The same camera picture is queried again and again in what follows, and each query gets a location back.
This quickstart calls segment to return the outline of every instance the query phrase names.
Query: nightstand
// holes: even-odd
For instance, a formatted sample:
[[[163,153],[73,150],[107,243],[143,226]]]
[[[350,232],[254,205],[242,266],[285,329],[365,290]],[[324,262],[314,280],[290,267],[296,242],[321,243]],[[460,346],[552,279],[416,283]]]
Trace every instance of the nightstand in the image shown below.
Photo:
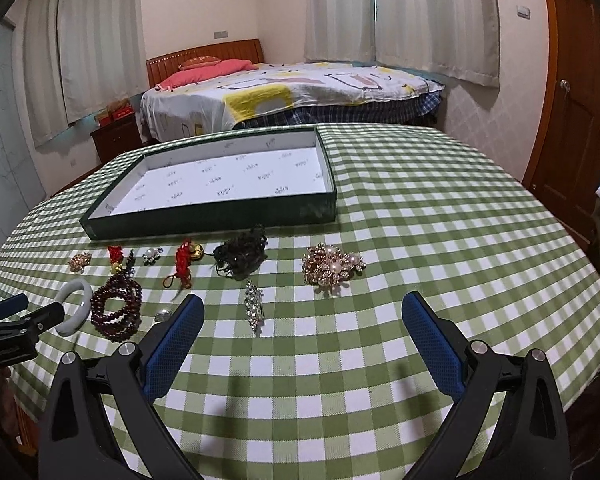
[[[142,148],[136,116],[129,115],[91,133],[100,162],[106,164],[121,153]]]

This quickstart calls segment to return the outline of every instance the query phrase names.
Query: plaid bed skirt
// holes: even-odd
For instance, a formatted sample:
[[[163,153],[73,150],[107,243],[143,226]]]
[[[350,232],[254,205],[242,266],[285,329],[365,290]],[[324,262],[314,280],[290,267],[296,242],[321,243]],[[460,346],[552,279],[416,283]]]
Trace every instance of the plaid bed skirt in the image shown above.
[[[371,102],[356,106],[327,105],[290,108],[237,123],[234,130],[264,126],[317,123],[384,123],[433,126],[437,123],[442,92],[403,101]]]

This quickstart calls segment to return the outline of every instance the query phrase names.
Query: red pillow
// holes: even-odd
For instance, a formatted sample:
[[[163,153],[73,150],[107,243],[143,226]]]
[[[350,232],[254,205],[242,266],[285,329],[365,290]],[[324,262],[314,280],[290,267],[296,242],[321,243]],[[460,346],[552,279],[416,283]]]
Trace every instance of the red pillow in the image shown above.
[[[191,68],[202,68],[203,66],[213,66],[220,63],[221,59],[215,56],[200,56],[193,59],[187,59],[178,67],[178,70],[189,70]]]
[[[157,90],[171,90],[180,86],[189,85],[192,83],[200,83],[221,75],[234,74],[242,70],[257,70],[257,66],[253,66],[251,61],[243,59],[225,59],[217,65],[204,66],[200,68],[191,68],[190,70],[181,70],[169,76],[163,82],[155,87]]]

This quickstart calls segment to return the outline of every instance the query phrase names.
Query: round table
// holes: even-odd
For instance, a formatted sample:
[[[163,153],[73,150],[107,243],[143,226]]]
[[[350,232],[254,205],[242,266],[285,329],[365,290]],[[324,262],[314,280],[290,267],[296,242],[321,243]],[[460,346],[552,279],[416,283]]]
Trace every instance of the round table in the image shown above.
[[[600,278],[558,221],[479,152],[428,128],[381,124],[318,126],[338,188],[332,224],[268,228],[267,259],[252,275],[266,323],[254,337],[244,282],[216,275],[213,259],[192,265],[192,292],[206,321],[167,396],[155,409],[206,478],[401,479],[448,412],[400,317],[419,290],[440,317],[496,351],[546,351],[565,406],[600,367]],[[187,144],[229,134],[184,139]],[[67,261],[92,253],[82,278],[109,276],[107,244],[138,256],[143,288],[139,340],[154,314],[184,291],[162,288],[183,237],[91,242],[78,223],[91,202],[139,153],[126,153],[37,206],[0,251],[0,298],[24,291],[30,309],[48,304],[75,277]],[[232,233],[193,235],[206,252]],[[309,245],[363,255],[362,276],[336,296],[305,285]],[[65,303],[77,308],[80,295]],[[111,354],[85,323],[74,336],[41,336],[38,357],[14,367],[16,396],[34,418],[64,352]],[[469,466],[477,465],[502,402],[496,396]],[[145,472],[120,414],[106,399],[131,467]]]

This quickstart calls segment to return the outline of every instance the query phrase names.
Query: gold bell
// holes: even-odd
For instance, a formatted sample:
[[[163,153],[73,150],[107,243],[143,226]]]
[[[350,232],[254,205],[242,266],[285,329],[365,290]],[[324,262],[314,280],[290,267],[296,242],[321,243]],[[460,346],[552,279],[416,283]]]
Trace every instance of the gold bell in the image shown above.
[[[189,246],[189,253],[191,254],[192,262],[197,262],[205,256],[205,250],[202,248],[202,245],[193,242]]]

